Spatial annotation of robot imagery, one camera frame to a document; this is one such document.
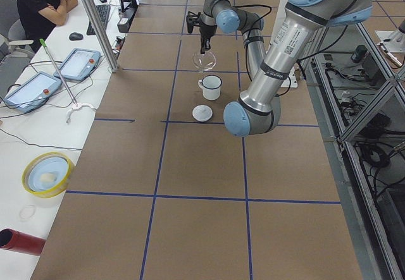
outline robot label sticker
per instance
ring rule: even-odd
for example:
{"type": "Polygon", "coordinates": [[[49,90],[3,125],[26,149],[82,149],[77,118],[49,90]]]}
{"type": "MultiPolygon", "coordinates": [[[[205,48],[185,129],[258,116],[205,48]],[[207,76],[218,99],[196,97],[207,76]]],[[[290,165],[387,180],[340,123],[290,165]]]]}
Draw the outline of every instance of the robot label sticker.
{"type": "Polygon", "coordinates": [[[277,70],[274,70],[270,66],[268,66],[264,61],[261,62],[260,64],[260,69],[264,71],[266,76],[269,76],[270,78],[274,78],[277,80],[285,80],[289,77],[289,73],[281,73],[277,70]]]}
{"type": "Polygon", "coordinates": [[[292,29],[284,22],[274,40],[274,44],[279,46],[280,52],[294,58],[307,36],[308,32],[306,30],[292,29]]]}

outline white desk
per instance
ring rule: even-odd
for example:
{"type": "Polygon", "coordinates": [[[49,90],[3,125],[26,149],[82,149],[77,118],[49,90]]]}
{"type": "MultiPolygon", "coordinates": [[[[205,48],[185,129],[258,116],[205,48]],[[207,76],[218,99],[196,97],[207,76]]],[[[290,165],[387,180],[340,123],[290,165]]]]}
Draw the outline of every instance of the white desk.
{"type": "MultiPolygon", "coordinates": [[[[112,4],[118,4],[119,0],[113,0],[112,4]]],[[[118,31],[118,8],[112,6],[110,11],[110,21],[106,29],[111,45],[116,36],[125,35],[118,31]]],[[[79,5],[68,14],[68,20],[62,27],[56,27],[47,38],[46,44],[57,61],[63,61],[67,55],[76,47],[100,51],[101,47],[95,35],[86,35],[89,19],[84,10],[83,4],[79,5]],[[68,36],[72,32],[80,32],[84,39],[80,41],[70,41],[68,36]]],[[[43,48],[32,59],[32,63],[49,60],[43,48]]],[[[53,74],[54,68],[51,64],[36,66],[39,71],[53,74]]],[[[27,68],[17,80],[23,83],[35,74],[32,68],[27,68]]],[[[79,102],[91,103],[98,107],[106,90],[110,72],[108,63],[104,60],[98,69],[92,74],[93,85],[83,91],[78,97],[79,102]]],[[[76,85],[69,83],[73,94],[77,94],[82,89],[91,84],[88,78],[84,82],[76,85]]],[[[48,101],[57,106],[67,106],[71,102],[67,92],[64,91],[48,101]]],[[[0,126],[3,130],[23,138],[29,143],[40,145],[55,145],[59,147],[82,148],[94,120],[94,111],[88,107],[75,111],[71,116],[71,123],[66,124],[66,112],[69,107],[57,108],[45,105],[38,110],[18,116],[15,118],[3,119],[0,126]]],[[[18,112],[7,108],[0,108],[0,118],[13,116],[18,112]]],[[[63,193],[53,198],[42,199],[26,192],[21,183],[24,169],[30,161],[38,155],[46,152],[57,151],[67,155],[75,164],[78,161],[80,151],[59,150],[52,148],[39,148],[29,146],[14,137],[7,136],[0,131],[0,228],[12,228],[41,238],[47,238],[52,223],[59,209],[63,198],[63,193]],[[20,219],[20,211],[27,205],[34,205],[35,214],[27,221],[20,219]]],[[[22,253],[0,250],[0,278],[7,280],[28,280],[38,262],[39,257],[22,253]]]]}

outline red cylinder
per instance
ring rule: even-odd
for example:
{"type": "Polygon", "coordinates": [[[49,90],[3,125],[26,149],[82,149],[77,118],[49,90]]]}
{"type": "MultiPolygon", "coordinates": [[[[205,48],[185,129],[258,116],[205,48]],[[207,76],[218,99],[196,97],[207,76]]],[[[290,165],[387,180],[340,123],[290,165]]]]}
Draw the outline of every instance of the red cylinder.
{"type": "Polygon", "coordinates": [[[0,248],[3,250],[39,256],[44,244],[45,239],[21,233],[14,229],[6,228],[0,231],[0,248]]]}

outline yellow bowl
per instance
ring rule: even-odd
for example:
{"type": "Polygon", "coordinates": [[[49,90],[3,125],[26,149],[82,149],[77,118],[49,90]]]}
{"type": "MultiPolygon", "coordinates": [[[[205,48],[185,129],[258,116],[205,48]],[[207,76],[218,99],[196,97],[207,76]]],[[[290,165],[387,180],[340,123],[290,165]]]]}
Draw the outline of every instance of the yellow bowl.
{"type": "Polygon", "coordinates": [[[26,191],[28,191],[29,193],[31,193],[37,197],[40,197],[40,198],[51,198],[56,195],[59,195],[61,192],[66,190],[66,187],[68,186],[68,183],[69,183],[69,179],[68,179],[69,175],[72,173],[74,167],[75,167],[75,165],[72,163],[72,161],[67,156],[65,156],[64,154],[61,154],[59,152],[48,152],[46,154],[40,155],[40,156],[36,157],[34,160],[32,160],[23,172],[22,183],[23,183],[24,189],[26,191]],[[34,169],[34,167],[36,167],[36,165],[38,165],[38,163],[40,163],[46,159],[52,158],[52,157],[59,157],[59,158],[64,159],[67,162],[68,170],[66,172],[65,177],[63,177],[63,179],[57,185],[53,186],[52,188],[50,188],[48,190],[43,190],[40,192],[36,192],[35,190],[32,190],[30,188],[30,186],[28,185],[28,179],[30,177],[32,170],[34,169]]]}

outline black t-shirt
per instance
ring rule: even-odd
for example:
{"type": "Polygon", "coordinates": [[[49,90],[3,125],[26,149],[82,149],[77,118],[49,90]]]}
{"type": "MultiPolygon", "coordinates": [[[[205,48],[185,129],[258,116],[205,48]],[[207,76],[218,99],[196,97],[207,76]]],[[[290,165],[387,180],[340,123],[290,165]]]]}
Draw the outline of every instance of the black t-shirt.
{"type": "Polygon", "coordinates": [[[46,39],[55,27],[54,23],[38,13],[48,7],[48,4],[56,9],[59,7],[60,0],[17,0],[21,23],[27,39],[34,40],[31,47],[35,52],[41,46],[39,39],[46,39]]]}

